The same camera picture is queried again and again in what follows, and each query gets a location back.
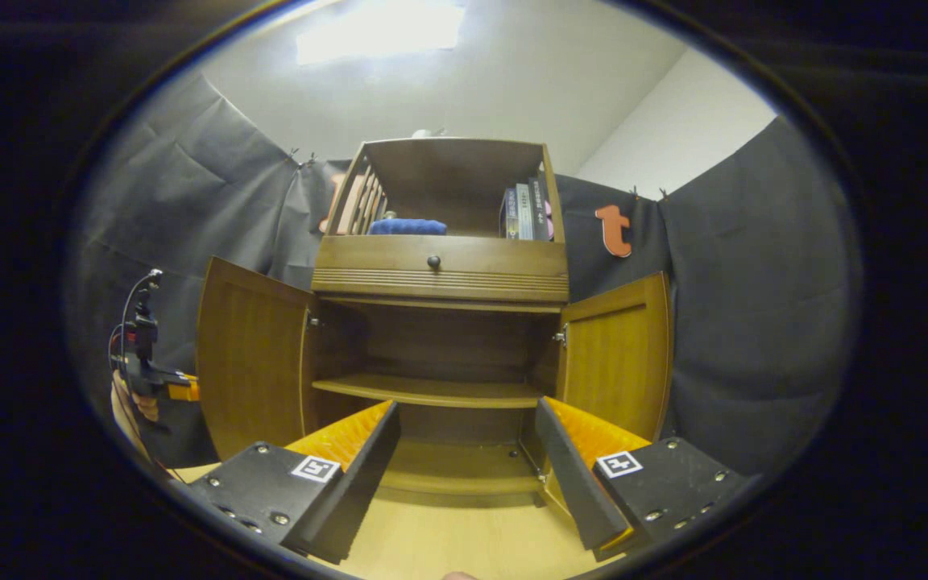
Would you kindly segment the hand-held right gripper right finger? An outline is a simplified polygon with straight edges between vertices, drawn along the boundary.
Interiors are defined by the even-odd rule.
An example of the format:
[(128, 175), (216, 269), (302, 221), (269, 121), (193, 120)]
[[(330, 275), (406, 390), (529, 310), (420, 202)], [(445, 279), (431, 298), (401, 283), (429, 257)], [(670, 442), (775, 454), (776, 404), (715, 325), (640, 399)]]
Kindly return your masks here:
[(680, 437), (651, 441), (542, 397), (536, 441), (586, 550), (598, 559), (648, 549), (715, 518), (748, 477)]

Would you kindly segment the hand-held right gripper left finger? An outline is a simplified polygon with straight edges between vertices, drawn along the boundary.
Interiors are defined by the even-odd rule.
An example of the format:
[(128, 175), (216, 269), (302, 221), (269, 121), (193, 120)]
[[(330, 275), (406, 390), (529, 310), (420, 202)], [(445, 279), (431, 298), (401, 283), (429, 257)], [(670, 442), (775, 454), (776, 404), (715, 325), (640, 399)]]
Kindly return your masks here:
[(254, 441), (202, 476), (171, 485), (239, 535), (339, 564), (400, 436), (400, 405), (386, 400), (288, 445)]

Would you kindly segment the wooden cabinet door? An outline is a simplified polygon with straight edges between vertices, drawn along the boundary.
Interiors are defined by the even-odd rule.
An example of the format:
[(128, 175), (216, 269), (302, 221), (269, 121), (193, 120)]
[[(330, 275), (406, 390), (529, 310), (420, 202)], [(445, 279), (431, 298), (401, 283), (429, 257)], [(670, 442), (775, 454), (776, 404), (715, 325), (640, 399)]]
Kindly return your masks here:
[(666, 272), (565, 305), (556, 399), (647, 441), (661, 437), (673, 372)]
[(218, 458), (255, 441), (288, 445), (317, 428), (316, 295), (214, 256), (197, 316), (200, 404)]

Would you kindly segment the wooden double-door shoe cabinet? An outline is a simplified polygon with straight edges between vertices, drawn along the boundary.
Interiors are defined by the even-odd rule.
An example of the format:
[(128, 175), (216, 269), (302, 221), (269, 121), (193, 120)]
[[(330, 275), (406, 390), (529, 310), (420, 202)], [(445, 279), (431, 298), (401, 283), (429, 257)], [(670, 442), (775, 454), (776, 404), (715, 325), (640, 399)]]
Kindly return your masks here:
[[(351, 180), (366, 165), (387, 195), (382, 219), (445, 223), (445, 236), (502, 238), (506, 188), (541, 177), (552, 241), (565, 246), (563, 205), (548, 148), (489, 139), (394, 139), (362, 143), (338, 186), (325, 236), (334, 233)], [(557, 332), (565, 305), (577, 302), (427, 300), (379, 295), (316, 295), (315, 379), (357, 372), (480, 383), (520, 383), (556, 399)], [(375, 401), (319, 389), (316, 432)], [(387, 488), (431, 495), (549, 493), (551, 470), (534, 433), (533, 408), (472, 410), (401, 405), (403, 437)]]

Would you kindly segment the wooden inner shelf board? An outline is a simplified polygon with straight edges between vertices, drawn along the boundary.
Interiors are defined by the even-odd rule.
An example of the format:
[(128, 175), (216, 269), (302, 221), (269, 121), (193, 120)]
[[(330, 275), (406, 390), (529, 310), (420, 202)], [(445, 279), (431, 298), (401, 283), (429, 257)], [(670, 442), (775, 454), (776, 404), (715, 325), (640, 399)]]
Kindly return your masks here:
[(315, 379), (313, 388), (369, 400), (472, 410), (533, 408), (541, 390), (520, 383), (476, 383), (449, 379), (419, 379), (357, 372), (331, 379)]

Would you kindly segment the wooden drawer with black knob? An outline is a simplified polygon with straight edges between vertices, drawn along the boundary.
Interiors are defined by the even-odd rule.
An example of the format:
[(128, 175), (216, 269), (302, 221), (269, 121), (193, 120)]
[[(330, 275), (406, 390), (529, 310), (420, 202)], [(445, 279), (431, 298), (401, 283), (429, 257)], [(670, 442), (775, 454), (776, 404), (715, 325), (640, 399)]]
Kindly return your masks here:
[(314, 264), (319, 294), (427, 300), (570, 299), (565, 246), (479, 236), (325, 236)]

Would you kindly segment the row of leaning brown books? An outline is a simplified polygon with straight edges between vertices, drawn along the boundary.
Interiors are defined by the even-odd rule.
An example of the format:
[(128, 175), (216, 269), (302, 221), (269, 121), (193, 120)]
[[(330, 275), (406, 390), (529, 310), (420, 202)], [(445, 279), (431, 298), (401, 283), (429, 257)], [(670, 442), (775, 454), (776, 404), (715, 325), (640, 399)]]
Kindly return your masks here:
[(337, 235), (368, 234), (371, 225), (386, 213), (387, 195), (379, 177), (366, 165), (351, 180), (346, 201), (338, 219), (332, 217)]

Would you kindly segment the black backdrop cloth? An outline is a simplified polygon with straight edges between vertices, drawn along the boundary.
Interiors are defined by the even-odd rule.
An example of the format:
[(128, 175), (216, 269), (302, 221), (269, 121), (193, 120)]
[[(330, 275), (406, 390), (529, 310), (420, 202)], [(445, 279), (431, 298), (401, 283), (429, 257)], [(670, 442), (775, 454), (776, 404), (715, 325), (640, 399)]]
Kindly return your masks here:
[[(85, 188), (61, 280), (74, 367), (108, 412), (106, 339), (153, 267), (157, 354), (191, 370), (207, 261), (307, 289), (319, 224), (349, 160), (300, 163), (203, 76), (163, 89), (124, 125)], [(673, 396), (664, 433), (744, 474), (774, 469), (835, 401), (853, 348), (862, 268), (839, 186), (776, 118), (659, 201), (557, 176), (571, 295), (665, 271)]]

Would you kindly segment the folded blue cloth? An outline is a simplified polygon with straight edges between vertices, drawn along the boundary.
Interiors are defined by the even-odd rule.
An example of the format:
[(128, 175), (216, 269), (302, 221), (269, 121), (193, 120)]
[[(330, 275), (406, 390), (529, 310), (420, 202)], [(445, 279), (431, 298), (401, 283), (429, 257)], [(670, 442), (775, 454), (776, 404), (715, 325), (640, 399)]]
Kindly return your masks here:
[(383, 219), (373, 222), (367, 234), (443, 236), (448, 234), (448, 226), (428, 219)]

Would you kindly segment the black upright book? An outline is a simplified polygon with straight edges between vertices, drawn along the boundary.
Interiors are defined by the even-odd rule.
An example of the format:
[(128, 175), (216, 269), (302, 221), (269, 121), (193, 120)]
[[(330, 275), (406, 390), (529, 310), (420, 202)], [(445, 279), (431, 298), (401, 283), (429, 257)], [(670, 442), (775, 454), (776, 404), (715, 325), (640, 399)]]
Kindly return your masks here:
[(532, 238), (534, 241), (552, 241), (553, 228), (546, 209), (548, 198), (541, 177), (529, 180), (529, 190), (532, 196)]

